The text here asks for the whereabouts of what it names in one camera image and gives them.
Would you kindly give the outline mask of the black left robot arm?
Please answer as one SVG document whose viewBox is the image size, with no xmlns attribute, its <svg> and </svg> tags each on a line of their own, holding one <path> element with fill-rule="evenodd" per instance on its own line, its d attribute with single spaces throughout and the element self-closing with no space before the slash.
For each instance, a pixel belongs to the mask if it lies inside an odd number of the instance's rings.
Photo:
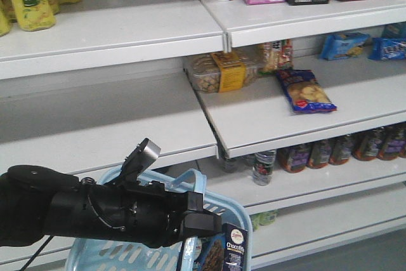
<svg viewBox="0 0 406 271">
<path fill-rule="evenodd" d="M 197 192 L 170 192 L 119 175 L 104 184 L 41 166 L 1 176 L 1 245 L 30 246 L 45 235 L 167 247 L 221 231 L 221 217 Z"/>
</svg>

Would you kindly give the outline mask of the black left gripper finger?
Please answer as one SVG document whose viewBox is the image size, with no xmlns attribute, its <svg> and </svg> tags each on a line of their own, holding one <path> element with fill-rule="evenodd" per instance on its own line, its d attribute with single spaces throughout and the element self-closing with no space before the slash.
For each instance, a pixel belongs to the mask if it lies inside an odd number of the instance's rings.
<svg viewBox="0 0 406 271">
<path fill-rule="evenodd" d="M 186 214 L 180 224 L 179 239 L 190 237 L 211 237 L 222 231 L 220 215 L 212 212 Z"/>
<path fill-rule="evenodd" d="M 171 215 L 181 216 L 202 213 L 204 213 L 203 194 L 191 191 L 173 192 L 171 194 Z"/>
</svg>

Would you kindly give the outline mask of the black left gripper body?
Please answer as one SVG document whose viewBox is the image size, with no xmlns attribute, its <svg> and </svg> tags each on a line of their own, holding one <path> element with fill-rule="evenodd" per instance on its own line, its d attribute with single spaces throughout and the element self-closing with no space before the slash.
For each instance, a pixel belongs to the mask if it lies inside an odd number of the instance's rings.
<svg viewBox="0 0 406 271">
<path fill-rule="evenodd" d="M 172 193 L 158 182 L 132 190 L 84 184 L 75 192 L 58 192 L 47 213 L 47 233 L 171 246 L 185 240 L 179 239 L 184 215 L 171 215 Z"/>
</svg>

